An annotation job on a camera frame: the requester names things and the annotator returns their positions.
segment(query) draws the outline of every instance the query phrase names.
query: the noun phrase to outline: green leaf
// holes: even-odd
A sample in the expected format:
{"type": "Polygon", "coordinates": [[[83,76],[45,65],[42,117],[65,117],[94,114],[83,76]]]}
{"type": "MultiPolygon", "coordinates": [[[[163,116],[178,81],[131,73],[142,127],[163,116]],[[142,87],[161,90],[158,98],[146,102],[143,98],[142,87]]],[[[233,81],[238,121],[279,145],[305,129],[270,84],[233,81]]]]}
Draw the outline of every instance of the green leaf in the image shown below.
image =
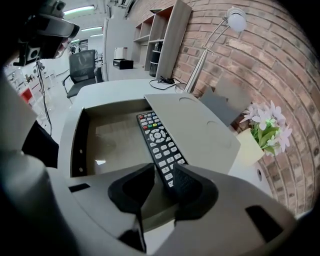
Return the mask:
{"type": "Polygon", "coordinates": [[[272,146],[267,146],[264,150],[269,151],[274,156],[276,155],[275,150],[274,150],[274,148],[272,146]]]}
{"type": "Polygon", "coordinates": [[[262,134],[263,134],[263,131],[258,127],[259,144],[260,144],[260,141],[261,141],[261,139],[262,139],[262,134]]]}
{"type": "Polygon", "coordinates": [[[259,141],[259,146],[262,147],[263,145],[265,145],[265,144],[267,143],[267,141],[270,140],[271,137],[272,137],[273,135],[275,135],[275,134],[276,134],[276,131],[274,130],[274,131],[270,131],[269,133],[267,133],[266,135],[264,135],[264,136],[262,137],[262,139],[259,141]]]}
{"type": "Polygon", "coordinates": [[[273,132],[273,131],[278,131],[279,130],[279,127],[272,127],[272,126],[270,126],[270,127],[267,127],[264,131],[263,131],[263,133],[262,133],[262,136],[265,136],[266,134],[268,134],[269,132],[273,132]]]}

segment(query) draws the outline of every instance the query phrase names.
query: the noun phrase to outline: remote control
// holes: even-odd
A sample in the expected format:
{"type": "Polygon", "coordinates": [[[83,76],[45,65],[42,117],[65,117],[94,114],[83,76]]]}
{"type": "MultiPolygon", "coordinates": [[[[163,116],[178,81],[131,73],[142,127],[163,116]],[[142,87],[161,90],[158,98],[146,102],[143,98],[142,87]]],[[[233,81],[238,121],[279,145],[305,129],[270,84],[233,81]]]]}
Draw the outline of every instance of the remote control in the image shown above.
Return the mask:
{"type": "Polygon", "coordinates": [[[187,162],[155,112],[139,114],[137,119],[162,182],[169,191],[172,191],[174,164],[187,164],[187,162]]]}

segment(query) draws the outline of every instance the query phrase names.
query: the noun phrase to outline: black box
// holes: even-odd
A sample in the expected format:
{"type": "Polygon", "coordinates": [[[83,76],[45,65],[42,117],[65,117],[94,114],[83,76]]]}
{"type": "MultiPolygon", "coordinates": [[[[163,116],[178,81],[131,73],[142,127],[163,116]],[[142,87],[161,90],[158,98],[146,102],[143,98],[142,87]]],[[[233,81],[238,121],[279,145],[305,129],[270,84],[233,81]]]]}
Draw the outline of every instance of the black box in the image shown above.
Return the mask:
{"type": "Polygon", "coordinates": [[[134,61],[124,58],[115,58],[113,60],[113,66],[120,70],[130,70],[134,68],[134,61]]]}

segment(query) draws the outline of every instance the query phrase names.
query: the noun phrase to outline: black cable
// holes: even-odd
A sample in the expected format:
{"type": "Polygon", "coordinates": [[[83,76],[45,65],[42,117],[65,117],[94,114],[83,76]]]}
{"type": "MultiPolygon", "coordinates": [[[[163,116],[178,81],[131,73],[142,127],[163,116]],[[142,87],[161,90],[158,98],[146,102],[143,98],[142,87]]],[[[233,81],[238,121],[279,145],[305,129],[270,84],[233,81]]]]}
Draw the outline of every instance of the black cable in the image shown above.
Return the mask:
{"type": "Polygon", "coordinates": [[[175,86],[175,85],[176,85],[175,80],[177,80],[179,83],[183,84],[182,82],[180,82],[180,81],[179,81],[178,79],[176,79],[176,78],[164,78],[164,77],[162,77],[162,76],[160,76],[160,79],[153,79],[153,80],[151,80],[151,81],[149,82],[149,84],[150,84],[150,86],[151,86],[152,88],[155,88],[155,89],[164,91],[164,90],[166,90],[166,89],[169,89],[169,88],[175,86]],[[153,86],[153,85],[151,84],[151,82],[153,82],[153,81],[157,81],[158,84],[159,84],[159,83],[164,83],[164,84],[168,84],[168,85],[170,85],[170,86],[167,86],[166,88],[155,87],[155,86],[153,86]]]}
{"type": "Polygon", "coordinates": [[[48,109],[47,109],[47,104],[46,104],[46,93],[45,93],[45,86],[44,86],[44,81],[42,79],[42,75],[41,75],[41,71],[40,71],[40,67],[39,67],[39,63],[38,61],[36,62],[36,71],[38,73],[38,78],[39,78],[39,82],[40,82],[40,87],[41,87],[41,94],[42,94],[42,98],[43,98],[43,105],[44,105],[44,112],[45,112],[45,116],[46,119],[48,120],[48,123],[50,125],[50,136],[52,135],[52,123],[49,117],[49,113],[48,113],[48,109]]]}

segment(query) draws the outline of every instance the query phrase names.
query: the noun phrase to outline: flower pot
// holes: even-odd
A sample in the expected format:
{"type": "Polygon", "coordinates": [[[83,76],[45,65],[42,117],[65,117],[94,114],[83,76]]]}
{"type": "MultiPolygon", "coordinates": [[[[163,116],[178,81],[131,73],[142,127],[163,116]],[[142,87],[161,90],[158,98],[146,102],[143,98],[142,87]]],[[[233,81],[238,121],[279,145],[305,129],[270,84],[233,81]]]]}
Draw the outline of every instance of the flower pot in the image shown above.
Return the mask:
{"type": "Polygon", "coordinates": [[[241,144],[236,158],[239,159],[244,166],[252,166],[264,156],[265,152],[252,136],[250,128],[240,132],[236,138],[241,144]]]}

